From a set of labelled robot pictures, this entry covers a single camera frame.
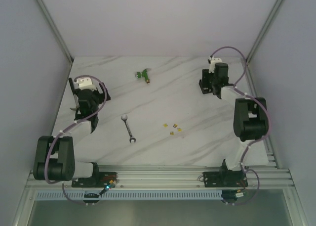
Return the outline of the black fuse box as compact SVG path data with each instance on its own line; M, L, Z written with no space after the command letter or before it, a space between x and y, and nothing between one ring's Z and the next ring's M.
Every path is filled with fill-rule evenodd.
M217 83L217 76L215 73L211 72L209 73L208 69L202 69L202 78L199 80L199 86L201 89L201 92L203 94L209 94L212 93L213 95L216 95L216 89L215 85Z

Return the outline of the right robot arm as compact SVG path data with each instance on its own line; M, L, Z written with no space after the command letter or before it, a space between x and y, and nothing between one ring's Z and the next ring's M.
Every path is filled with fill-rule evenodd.
M229 83L228 70L228 64L222 61L210 63L209 82L212 94L234 107L233 131L239 139L239 145L224 160L227 169L219 173L219 182L225 186L235 182L235 171L245 173L246 154L269 131L265 99L252 97Z

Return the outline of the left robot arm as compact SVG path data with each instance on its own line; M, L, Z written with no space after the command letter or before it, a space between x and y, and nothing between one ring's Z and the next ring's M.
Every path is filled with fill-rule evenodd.
M97 113L111 97L107 89L77 90L79 109L75 112L74 122L61 130L57 136L41 136L38 139L33 176L50 184L83 178L89 187L100 184L101 175L95 172L96 164L82 162L75 157L75 146L86 136L93 133L98 125Z

